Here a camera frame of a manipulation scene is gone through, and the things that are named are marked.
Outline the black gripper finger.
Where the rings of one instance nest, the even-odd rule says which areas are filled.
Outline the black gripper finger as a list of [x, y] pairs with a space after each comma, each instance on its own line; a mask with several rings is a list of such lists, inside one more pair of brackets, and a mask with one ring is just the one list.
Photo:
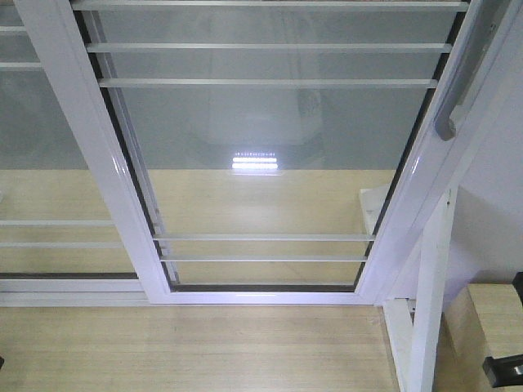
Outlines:
[[482, 368], [493, 388], [522, 385], [522, 354], [485, 357]]
[[512, 286], [515, 288], [517, 295], [523, 298], [523, 272], [518, 272], [512, 280]]

